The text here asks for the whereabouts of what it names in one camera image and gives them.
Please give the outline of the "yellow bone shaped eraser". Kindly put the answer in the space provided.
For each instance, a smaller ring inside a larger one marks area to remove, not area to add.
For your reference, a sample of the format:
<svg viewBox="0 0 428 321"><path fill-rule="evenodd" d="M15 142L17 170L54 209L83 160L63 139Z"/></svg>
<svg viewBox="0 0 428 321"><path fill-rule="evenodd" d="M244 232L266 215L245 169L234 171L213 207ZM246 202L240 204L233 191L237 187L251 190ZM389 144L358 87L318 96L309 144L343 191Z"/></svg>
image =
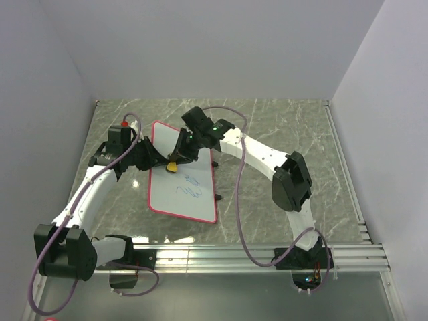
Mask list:
<svg viewBox="0 0 428 321"><path fill-rule="evenodd" d="M177 167L177 163L176 163L176 162L169 162L169 163L166 165L166 171L167 171L168 173L176 173L176 172L177 172L177 170L178 170L178 167Z"/></svg>

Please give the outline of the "pink framed whiteboard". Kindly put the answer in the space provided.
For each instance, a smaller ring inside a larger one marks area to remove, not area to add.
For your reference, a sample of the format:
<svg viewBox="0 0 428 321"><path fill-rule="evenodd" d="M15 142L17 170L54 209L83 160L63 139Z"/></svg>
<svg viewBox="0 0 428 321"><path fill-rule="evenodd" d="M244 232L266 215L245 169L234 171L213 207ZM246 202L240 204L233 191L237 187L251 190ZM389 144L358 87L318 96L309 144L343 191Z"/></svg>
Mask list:
<svg viewBox="0 0 428 321"><path fill-rule="evenodd" d="M203 223L217 220L212 156L199 151L198 161L178 165L176 173L166 166L153 167L149 174L148 207L156 212Z"/></svg>

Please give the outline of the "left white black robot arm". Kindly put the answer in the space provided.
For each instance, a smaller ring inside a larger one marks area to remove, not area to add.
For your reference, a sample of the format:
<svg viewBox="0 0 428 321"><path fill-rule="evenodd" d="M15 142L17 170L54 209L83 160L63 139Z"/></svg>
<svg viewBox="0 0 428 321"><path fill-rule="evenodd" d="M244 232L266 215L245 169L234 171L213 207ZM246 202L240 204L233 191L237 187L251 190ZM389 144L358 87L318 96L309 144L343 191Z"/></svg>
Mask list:
<svg viewBox="0 0 428 321"><path fill-rule="evenodd" d="M136 122L111 126L107 141L90 158L84 179L65 209L51 224L36 228L37 271L43 276L86 281L96 268L111 261L120 269L131 267L136 254L129 236L107 235L92 242L88 232L128 167L147 171L166 162L150 139L141 135Z"/></svg>

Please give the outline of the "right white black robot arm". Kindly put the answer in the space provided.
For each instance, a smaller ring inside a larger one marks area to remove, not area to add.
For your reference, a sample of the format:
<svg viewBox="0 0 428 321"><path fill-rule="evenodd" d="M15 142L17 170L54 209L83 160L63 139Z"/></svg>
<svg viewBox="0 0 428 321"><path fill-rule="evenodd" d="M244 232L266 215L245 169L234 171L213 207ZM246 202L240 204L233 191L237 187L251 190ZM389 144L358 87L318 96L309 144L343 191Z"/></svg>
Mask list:
<svg viewBox="0 0 428 321"><path fill-rule="evenodd" d="M305 268L317 262L322 236L311 211L312 179L304 157L250 138L244 126L238 128L224 119L214 122L198 106L184 113L182 119L186 127L179 131L166 170L175 173L179 165L195 162L204 148L238 158L240 167L249 165L258 170L270 180L272 201L286 212L290 223L293 244L287 254L295 255L297 263Z"/></svg>

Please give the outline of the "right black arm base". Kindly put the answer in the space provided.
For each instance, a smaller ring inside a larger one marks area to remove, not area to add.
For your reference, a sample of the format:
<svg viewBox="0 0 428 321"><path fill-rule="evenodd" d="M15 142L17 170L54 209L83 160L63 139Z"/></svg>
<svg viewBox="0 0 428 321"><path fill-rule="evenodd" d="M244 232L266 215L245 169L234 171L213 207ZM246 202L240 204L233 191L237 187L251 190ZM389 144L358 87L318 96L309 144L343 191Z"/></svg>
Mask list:
<svg viewBox="0 0 428 321"><path fill-rule="evenodd" d="M334 261L330 248L326 252L325 247L313 248L310 251L304 251L299 247L293 247L291 252L279 261L279 258L288 250L285 247L274 248L274 256L272 257L270 266L274 266L277 270L313 270L315 267L321 270L328 267L334 267Z"/></svg>

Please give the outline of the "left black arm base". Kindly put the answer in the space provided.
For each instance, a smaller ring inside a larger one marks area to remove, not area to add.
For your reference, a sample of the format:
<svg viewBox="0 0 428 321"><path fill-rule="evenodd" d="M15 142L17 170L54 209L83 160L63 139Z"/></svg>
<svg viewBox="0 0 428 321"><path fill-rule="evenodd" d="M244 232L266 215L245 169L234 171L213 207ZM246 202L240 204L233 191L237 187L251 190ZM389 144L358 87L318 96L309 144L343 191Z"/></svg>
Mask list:
<svg viewBox="0 0 428 321"><path fill-rule="evenodd" d="M153 270L156 266L156 249L135 249L132 254L125 255L122 259L117 259L106 263L102 268L123 268L135 270L136 267Z"/></svg>

